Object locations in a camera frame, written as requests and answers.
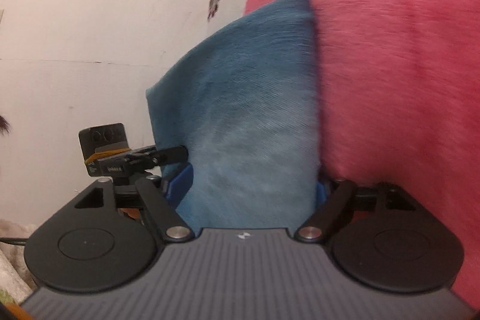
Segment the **pink floral fleece blanket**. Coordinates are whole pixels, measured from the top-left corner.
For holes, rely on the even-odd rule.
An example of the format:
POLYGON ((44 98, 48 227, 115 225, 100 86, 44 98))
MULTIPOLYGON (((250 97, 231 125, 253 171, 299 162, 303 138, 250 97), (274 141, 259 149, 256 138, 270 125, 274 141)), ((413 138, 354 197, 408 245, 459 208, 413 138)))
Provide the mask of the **pink floral fleece blanket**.
MULTIPOLYGON (((211 0, 208 29, 273 0, 211 0)), ((310 0, 320 48, 320 159, 390 181, 462 241, 455 291, 479 305, 479 0, 310 0)))

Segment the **light blue denim jeans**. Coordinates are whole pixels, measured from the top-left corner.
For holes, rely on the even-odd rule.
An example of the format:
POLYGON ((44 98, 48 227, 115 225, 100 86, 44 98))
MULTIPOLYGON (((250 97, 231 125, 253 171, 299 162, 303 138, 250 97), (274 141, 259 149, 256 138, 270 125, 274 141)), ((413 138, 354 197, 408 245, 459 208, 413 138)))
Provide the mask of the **light blue denim jeans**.
POLYGON ((204 228, 295 230, 316 206, 315 15, 277 0, 202 41, 146 91, 154 143, 185 146, 179 215, 204 228))

